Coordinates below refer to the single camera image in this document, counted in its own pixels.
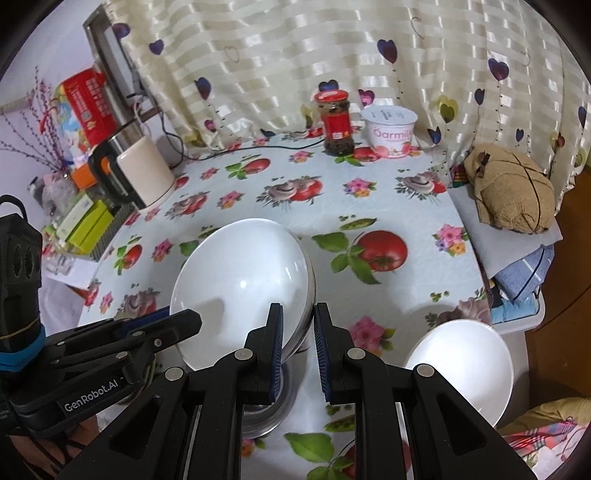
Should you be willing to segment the person's left hand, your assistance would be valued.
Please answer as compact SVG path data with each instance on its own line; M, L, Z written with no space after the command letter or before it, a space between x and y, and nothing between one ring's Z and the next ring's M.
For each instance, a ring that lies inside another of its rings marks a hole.
M8 441L34 479L56 479L98 433L97 418L93 416L74 427L68 438L56 442L14 435L9 436Z

